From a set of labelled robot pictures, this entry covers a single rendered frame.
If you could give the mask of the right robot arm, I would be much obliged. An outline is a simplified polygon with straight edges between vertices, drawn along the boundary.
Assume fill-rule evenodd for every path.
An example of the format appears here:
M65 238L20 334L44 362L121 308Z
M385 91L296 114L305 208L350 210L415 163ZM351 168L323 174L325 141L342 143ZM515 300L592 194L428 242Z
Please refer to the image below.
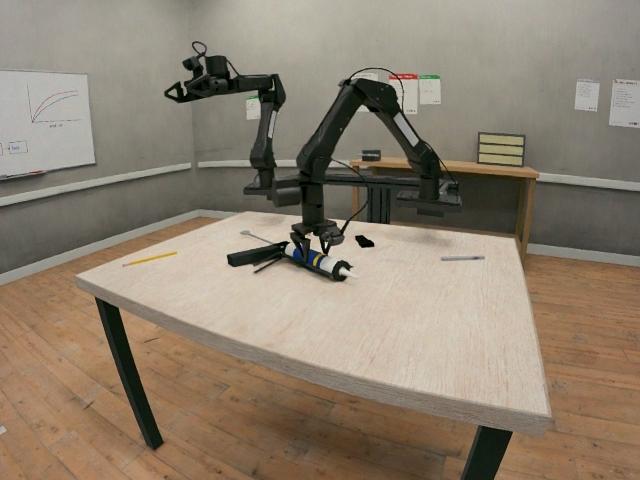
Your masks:
M193 71L199 67L195 56L186 58L182 64L187 71ZM259 182L253 182L245 186L244 190L272 190L272 179L275 178L273 168L277 167L274 152L272 152L273 132L279 109L286 101L286 93L279 75L275 73L264 76L246 77L243 75L231 77L227 59L222 55L206 57L205 65L207 74L211 74L211 77L216 77L211 78L218 84L217 93L214 96L258 91L258 98L261 103L261 117L256 141L253 148L251 148L249 160L251 166L258 170L260 184ZM274 89L270 90L273 88L273 80Z

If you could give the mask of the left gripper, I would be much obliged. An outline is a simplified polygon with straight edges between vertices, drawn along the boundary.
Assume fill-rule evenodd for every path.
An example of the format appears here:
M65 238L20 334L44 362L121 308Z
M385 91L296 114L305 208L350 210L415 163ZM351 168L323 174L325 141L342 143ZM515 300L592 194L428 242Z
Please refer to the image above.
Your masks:
M344 232L337 226L336 221L324 218L324 203L317 205L302 205L302 222L292 224L290 232L290 239L294 243L295 247L299 251L299 254L304 263L307 263L311 239L305 238L305 235L312 233L314 236L319 237L321 249L323 254L328 255L331 245L327 243L325 248L325 241L321 238L322 234L329 232L331 237L341 236ZM303 250L301 244L303 245Z

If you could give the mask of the white and blue sealant cartridge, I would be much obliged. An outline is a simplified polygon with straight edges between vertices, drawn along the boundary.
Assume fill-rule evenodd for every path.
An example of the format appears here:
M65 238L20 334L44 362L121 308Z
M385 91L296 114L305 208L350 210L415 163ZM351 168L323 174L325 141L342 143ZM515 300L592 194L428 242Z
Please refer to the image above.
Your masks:
M296 259L299 259L302 261L302 258L297 250L297 248L295 247L295 245L293 243L290 243L285 250L285 254L292 256ZM331 256L328 256L326 254L323 254L321 252L315 251L313 249L309 250L309 256L308 256L308 264L311 264L315 267L318 267L320 269L323 269L325 271L328 271L330 273L332 273L332 269L334 267L334 265L336 264L337 261L340 261L339 259L333 258ZM359 280L360 277L352 274L351 272L345 270L345 267L342 267L339 271L339 274L342 276L347 276L347 277L351 277L354 279Z

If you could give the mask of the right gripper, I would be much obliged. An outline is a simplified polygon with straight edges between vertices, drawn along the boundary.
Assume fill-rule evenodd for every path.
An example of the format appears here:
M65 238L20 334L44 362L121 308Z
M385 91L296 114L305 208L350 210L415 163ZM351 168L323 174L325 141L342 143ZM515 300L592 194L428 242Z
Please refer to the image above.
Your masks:
M192 80L184 81L184 87L186 87L186 90L187 90L187 94L185 94L186 96L184 96L183 88L181 88L181 82L178 81L178 82L175 82L166 91L164 91L165 97L172 99L173 101L180 104L180 103L212 97L217 93L216 88L218 88L218 84L215 84L216 81L214 79L211 79L210 74L203 75L204 67L201 66L197 57L196 59L199 63L199 67L193 70ZM176 89L177 97L169 95L169 92L172 91L173 89Z

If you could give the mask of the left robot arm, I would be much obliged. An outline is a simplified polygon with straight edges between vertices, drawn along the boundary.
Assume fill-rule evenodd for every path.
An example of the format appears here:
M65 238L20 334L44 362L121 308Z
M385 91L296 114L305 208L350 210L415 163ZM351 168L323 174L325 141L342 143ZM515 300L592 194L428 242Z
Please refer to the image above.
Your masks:
M341 88L337 96L348 80L339 82ZM301 202L316 204L318 208L323 204L323 183L317 181L325 181L325 171L331 163L329 159L333 159L331 156L340 137L362 105L385 124L404 150L409 165L421 174L419 192L400 191L397 200L460 206L460 196L439 193L440 178L443 177L440 160L412 127L398 99L395 88L390 84L365 78L350 79L304 149L306 156L302 154L302 149L308 142L299 152L296 165L300 174L272 179L274 207L295 206Z

